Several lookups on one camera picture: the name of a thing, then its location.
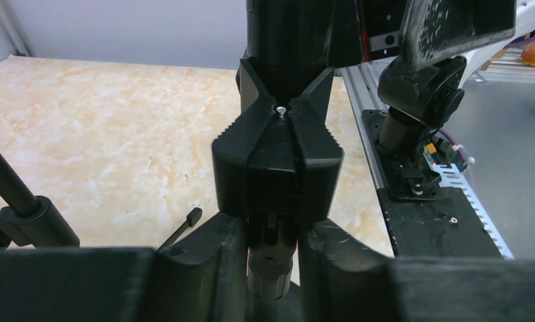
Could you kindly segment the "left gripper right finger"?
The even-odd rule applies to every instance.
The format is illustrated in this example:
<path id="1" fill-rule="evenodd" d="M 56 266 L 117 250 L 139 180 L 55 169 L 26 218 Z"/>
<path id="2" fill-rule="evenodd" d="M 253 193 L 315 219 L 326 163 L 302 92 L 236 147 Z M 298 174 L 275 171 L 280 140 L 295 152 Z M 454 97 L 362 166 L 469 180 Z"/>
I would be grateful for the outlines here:
<path id="1" fill-rule="evenodd" d="M 535 261 L 389 258 L 331 220 L 298 252 L 306 321 L 535 321 Z"/>

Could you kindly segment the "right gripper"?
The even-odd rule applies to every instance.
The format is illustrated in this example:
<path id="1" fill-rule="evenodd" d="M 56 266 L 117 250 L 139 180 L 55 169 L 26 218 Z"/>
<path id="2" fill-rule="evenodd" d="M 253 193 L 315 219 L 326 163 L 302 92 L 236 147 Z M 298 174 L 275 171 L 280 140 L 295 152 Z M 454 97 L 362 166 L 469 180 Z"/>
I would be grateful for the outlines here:
<path id="1" fill-rule="evenodd" d="M 423 69 L 510 39 L 515 28 L 515 1 L 338 0 L 327 65 L 344 68 L 400 53 L 409 69 Z"/>

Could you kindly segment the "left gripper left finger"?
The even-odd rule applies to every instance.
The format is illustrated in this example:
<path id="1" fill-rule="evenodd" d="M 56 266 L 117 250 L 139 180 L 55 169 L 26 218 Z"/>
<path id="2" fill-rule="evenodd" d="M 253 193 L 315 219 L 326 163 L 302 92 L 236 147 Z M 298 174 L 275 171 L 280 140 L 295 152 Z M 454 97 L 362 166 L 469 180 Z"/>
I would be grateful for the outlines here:
<path id="1" fill-rule="evenodd" d="M 161 252 L 0 252 L 0 321 L 243 321 L 246 237 L 217 214 Z"/>

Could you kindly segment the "black microphone orange tip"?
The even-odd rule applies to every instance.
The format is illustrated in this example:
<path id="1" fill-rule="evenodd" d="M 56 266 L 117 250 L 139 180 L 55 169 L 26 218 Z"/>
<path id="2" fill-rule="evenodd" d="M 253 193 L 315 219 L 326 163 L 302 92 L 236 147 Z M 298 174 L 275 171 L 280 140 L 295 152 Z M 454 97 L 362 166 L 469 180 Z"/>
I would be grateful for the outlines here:
<path id="1" fill-rule="evenodd" d="M 247 1 L 246 58 L 286 104 L 326 68 L 336 1 Z"/>

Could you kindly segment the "black round base stand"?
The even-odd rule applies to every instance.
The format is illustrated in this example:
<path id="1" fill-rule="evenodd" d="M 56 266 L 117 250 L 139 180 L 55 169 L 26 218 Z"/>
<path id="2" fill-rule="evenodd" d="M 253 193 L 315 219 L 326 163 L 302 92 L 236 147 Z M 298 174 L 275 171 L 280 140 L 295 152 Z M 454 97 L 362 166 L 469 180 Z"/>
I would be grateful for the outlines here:
<path id="1" fill-rule="evenodd" d="M 333 72 L 278 103 L 250 61 L 239 66 L 240 116 L 212 144 L 217 204 L 247 222 L 247 321 L 288 321 L 283 312 L 298 232 L 324 221 L 344 152 L 326 127 Z"/>

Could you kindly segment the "black tripod stand with clip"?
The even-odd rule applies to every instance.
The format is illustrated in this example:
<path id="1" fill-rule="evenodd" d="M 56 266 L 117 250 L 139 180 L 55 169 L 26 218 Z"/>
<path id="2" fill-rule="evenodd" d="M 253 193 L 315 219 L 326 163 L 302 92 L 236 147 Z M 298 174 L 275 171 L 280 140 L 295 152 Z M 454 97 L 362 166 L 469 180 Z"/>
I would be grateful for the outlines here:
<path id="1" fill-rule="evenodd" d="M 35 196 L 0 153 L 0 250 L 13 242 L 35 248 L 78 247 L 80 240 L 53 202 Z"/>

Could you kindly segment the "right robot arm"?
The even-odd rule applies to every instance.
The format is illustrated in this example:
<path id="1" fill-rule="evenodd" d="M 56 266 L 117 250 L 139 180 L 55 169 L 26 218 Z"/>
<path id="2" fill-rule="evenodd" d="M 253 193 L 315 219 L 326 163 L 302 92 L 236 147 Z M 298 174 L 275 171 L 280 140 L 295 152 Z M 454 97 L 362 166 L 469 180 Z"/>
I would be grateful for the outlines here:
<path id="1" fill-rule="evenodd" d="M 390 58 L 377 86 L 388 114 L 375 149 L 417 156 L 456 111 L 461 81 L 487 56 L 535 29 L 535 1 L 339 1 L 331 61 Z"/>

